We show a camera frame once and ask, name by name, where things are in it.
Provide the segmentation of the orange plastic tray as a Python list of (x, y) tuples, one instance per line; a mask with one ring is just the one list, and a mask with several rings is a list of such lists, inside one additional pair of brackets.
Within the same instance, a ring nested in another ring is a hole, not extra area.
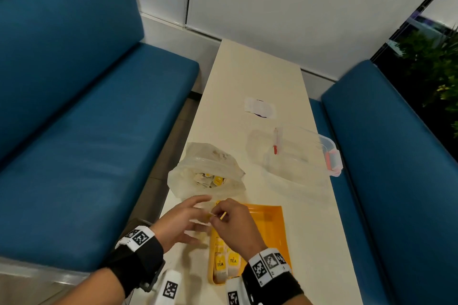
[[(282, 207), (257, 204), (245, 204), (245, 206), (247, 206), (251, 216), (253, 217), (266, 245), (268, 247), (278, 249), (285, 262), (287, 262), (289, 267), (292, 269)], [(220, 265), (222, 259), (215, 257), (219, 251), (221, 251), (222, 243), (218, 241), (219, 238), (219, 234), (212, 229), (209, 242), (207, 278), (210, 285), (216, 286), (225, 284), (224, 280), (219, 280), (214, 274), (215, 271), (219, 272), (222, 269), (222, 266)]]

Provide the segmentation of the person's left hand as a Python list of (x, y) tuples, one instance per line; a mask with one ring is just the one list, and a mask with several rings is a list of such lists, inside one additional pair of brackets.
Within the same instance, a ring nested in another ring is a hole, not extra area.
[(183, 232), (208, 233), (210, 226), (203, 223), (207, 212), (196, 207), (198, 203), (209, 202), (210, 195), (192, 196), (177, 204), (156, 221), (150, 229), (167, 253), (175, 244), (183, 243)]

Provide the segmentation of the person's left forearm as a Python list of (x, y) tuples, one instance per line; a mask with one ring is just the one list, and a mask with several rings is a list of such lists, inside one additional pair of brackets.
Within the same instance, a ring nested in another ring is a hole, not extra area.
[(53, 305), (122, 305), (124, 289), (109, 268), (92, 273)]

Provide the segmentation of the person's right hand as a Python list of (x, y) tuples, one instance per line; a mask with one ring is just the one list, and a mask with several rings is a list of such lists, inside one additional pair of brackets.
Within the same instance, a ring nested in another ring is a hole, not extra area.
[(239, 203), (236, 232), (218, 234), (228, 247), (240, 254), (246, 262), (248, 262), (256, 254), (267, 249), (267, 245), (264, 242), (247, 206), (241, 203)]

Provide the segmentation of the blue sofa with rounded backrest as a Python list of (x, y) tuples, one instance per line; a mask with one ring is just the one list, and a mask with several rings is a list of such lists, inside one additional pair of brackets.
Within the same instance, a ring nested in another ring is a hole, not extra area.
[(365, 60), (309, 99), (364, 305), (458, 305), (458, 162)]

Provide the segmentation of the clear plastic bag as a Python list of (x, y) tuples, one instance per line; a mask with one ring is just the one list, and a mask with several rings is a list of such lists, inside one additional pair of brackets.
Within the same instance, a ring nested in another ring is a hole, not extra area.
[[(228, 181), (217, 188), (201, 188), (193, 181), (196, 173), (208, 173), (227, 178)], [(245, 192), (244, 176), (245, 172), (232, 155), (209, 143), (189, 142), (184, 158), (169, 172), (167, 185), (180, 200), (199, 195), (222, 200)]]

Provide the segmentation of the black window frame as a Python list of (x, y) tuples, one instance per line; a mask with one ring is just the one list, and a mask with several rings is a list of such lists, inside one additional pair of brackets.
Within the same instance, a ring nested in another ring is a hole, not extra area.
[(395, 31), (393, 35), (390, 36), (389, 40), (394, 41), (400, 37), (403, 33), (406, 32), (410, 27), (413, 27), (411, 20), (416, 21), (424, 25), (427, 30), (435, 30), (441, 35), (450, 35), (452, 33), (453, 26), (445, 25), (442, 22), (433, 20), (429, 17), (425, 17), (422, 14), (425, 12), (427, 7), (429, 7), (434, 0), (424, 0), (419, 7), (409, 16), (409, 18)]

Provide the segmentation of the clear plastic lid red latch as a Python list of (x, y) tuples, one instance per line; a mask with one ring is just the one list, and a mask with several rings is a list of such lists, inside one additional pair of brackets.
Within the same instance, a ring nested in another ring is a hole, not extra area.
[(245, 143), (249, 161), (269, 171), (312, 165), (320, 149), (315, 132), (289, 125), (256, 127)]

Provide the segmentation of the blue sofa with wide seat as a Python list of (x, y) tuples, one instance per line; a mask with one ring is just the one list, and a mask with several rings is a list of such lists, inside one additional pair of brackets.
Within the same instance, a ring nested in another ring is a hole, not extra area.
[(198, 77), (136, 0), (0, 0), (0, 257), (94, 271)]

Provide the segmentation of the small yellow white tea packet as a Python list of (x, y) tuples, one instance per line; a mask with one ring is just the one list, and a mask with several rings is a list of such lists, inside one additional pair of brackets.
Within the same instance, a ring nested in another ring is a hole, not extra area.
[(205, 218), (203, 219), (203, 223), (209, 223), (211, 220), (211, 217), (217, 217), (219, 220), (223, 220), (225, 216), (227, 215), (227, 212), (220, 212), (218, 214), (214, 214), (212, 212), (213, 208), (218, 204), (219, 202), (202, 202), (198, 203), (196, 205), (197, 208), (203, 209), (206, 213)]

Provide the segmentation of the large green plant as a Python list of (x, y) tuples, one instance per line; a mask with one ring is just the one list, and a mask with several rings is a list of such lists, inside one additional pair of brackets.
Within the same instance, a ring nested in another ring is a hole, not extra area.
[(458, 25), (435, 38), (415, 30), (398, 47), (409, 93), (458, 139)]

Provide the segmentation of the row of yellow tea packets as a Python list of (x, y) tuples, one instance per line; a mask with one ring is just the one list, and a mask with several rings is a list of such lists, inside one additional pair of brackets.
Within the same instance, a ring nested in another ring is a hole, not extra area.
[(210, 253), (211, 280), (215, 285), (223, 285), (227, 280), (239, 276), (242, 258), (228, 247), (224, 240), (215, 233)]

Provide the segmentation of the clear plastic box pink latch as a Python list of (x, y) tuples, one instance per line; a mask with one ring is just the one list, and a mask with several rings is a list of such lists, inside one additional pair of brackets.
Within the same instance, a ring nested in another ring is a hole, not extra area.
[(343, 171), (340, 151), (330, 138), (295, 126), (275, 127), (262, 167), (297, 191), (324, 190)]

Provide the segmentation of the pile of loose tea packets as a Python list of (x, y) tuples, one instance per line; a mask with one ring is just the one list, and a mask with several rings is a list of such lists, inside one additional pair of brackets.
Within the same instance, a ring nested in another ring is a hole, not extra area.
[(208, 173), (196, 173), (193, 181), (198, 187), (201, 188), (217, 188), (224, 185), (228, 179)]

